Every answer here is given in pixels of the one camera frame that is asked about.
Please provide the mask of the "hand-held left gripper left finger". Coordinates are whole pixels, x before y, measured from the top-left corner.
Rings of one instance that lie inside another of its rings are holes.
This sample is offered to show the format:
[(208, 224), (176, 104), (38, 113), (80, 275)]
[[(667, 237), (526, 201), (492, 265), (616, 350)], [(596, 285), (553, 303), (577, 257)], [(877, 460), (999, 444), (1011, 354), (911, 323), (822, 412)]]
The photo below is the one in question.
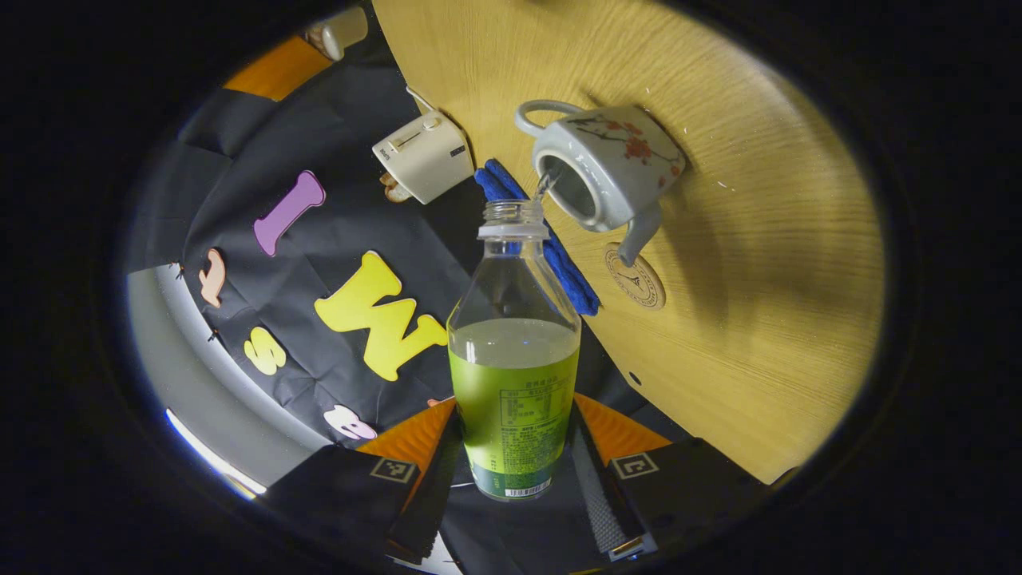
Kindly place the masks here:
[(359, 448), (319, 449), (271, 484), (262, 505), (344, 563), (419, 564), (442, 528), (461, 440), (456, 402), (448, 399)]

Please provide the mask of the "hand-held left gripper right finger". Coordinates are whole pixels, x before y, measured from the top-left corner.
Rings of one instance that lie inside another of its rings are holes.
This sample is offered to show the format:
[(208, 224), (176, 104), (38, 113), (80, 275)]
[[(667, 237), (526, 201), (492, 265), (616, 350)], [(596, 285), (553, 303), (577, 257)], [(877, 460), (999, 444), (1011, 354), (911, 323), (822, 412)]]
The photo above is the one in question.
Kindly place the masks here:
[(580, 394), (570, 448), (592, 535), (610, 561), (704, 545), (769, 495), (766, 483), (705, 440), (673, 442)]

